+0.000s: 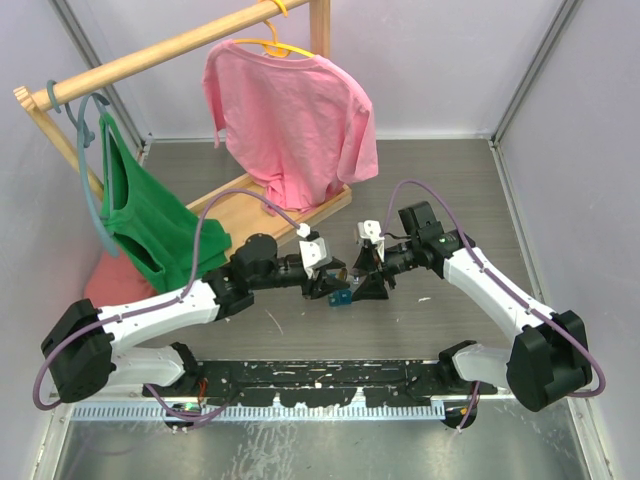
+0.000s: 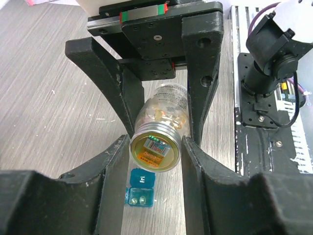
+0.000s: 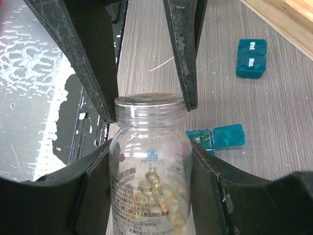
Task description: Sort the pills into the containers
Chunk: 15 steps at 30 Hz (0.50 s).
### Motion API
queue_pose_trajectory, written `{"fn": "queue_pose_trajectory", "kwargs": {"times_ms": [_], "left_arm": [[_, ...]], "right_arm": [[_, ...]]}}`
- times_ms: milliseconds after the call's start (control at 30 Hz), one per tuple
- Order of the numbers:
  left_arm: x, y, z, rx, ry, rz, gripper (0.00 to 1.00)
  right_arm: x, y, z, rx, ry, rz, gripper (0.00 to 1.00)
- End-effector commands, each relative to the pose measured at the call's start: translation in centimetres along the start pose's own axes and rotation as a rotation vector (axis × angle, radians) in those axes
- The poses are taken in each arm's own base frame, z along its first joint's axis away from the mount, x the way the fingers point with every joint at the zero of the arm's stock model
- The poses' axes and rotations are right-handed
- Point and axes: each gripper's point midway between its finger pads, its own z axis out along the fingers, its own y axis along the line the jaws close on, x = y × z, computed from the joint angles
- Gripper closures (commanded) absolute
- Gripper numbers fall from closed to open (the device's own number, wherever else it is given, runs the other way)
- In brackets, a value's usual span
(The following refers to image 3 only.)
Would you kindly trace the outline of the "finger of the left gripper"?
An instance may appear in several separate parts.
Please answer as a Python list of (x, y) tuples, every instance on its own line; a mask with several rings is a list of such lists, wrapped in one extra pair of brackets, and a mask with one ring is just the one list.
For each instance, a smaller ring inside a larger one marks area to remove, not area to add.
[(207, 0), (163, 0), (179, 83), (187, 111), (198, 107), (197, 54)]
[(115, 122), (118, 97), (112, 18), (115, 0), (25, 0), (69, 60), (105, 122)]

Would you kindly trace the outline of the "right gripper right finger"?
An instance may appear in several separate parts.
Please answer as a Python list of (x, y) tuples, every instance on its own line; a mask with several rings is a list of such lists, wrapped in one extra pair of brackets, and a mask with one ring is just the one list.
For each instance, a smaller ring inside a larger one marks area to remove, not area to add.
[(199, 235), (310, 235), (313, 174), (275, 181), (246, 173), (193, 142), (191, 201)]

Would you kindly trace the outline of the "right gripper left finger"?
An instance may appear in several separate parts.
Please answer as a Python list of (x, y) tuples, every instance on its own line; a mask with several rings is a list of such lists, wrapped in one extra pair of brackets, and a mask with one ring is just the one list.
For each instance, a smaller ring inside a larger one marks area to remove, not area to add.
[(0, 179), (2, 235), (104, 235), (111, 196), (110, 141), (38, 180)]

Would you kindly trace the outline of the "clear pill bottle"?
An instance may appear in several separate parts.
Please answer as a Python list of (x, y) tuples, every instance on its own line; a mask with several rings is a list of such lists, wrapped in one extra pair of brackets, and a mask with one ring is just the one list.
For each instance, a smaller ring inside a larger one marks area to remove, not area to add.
[(182, 130), (182, 95), (121, 96), (115, 111), (119, 130), (109, 150), (114, 234), (187, 234), (193, 157)]

